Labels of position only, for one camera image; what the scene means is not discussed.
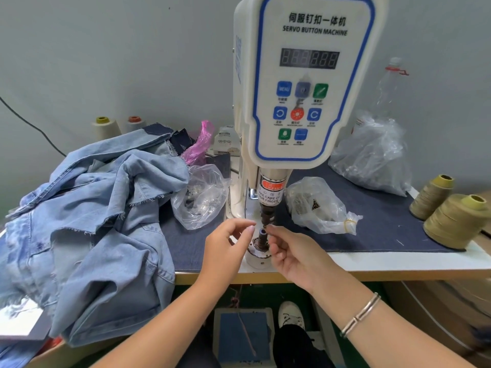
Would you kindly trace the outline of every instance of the pink plastic bag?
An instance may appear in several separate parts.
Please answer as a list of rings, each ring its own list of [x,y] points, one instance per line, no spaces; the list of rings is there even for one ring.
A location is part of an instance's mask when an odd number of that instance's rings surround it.
[[[196,143],[185,150],[181,158],[187,165],[205,165],[206,150],[212,144],[212,135],[215,130],[213,124],[208,120],[201,122],[201,133],[199,134]]]

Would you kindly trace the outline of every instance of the control panel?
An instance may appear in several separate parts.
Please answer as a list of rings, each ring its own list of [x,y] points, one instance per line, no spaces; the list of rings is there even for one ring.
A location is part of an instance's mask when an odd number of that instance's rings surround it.
[[[256,165],[312,168],[328,158],[385,23],[386,1],[249,0],[257,15],[246,37],[234,22],[242,48],[234,91],[242,78]]]

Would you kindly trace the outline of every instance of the plastic bottle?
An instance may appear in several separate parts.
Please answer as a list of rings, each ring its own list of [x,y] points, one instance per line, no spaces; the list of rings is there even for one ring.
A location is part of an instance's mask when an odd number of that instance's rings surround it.
[[[400,79],[401,62],[401,58],[390,58],[389,65],[385,68],[384,76],[382,76],[375,89],[372,104],[369,108],[369,112],[374,119],[393,116],[392,109]],[[357,111],[355,126],[361,125],[363,123],[363,117],[366,115],[366,111]]]

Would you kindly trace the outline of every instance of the left hand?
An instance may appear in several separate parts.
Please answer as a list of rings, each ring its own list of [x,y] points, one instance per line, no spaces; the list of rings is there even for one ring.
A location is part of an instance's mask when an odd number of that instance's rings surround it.
[[[205,241],[203,266],[196,282],[204,284],[210,291],[217,291],[220,297],[239,271],[255,224],[249,219],[227,219],[209,234]],[[237,239],[235,244],[230,235]]]

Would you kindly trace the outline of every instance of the leg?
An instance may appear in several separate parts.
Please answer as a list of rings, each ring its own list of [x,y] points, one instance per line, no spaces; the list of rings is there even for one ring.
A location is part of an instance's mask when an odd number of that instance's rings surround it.
[[[189,345],[176,368],[220,368],[212,351],[212,341],[203,328]]]
[[[278,324],[280,329],[273,341],[273,357],[278,368],[335,368],[326,352],[312,345],[297,305],[284,302],[279,309]]]

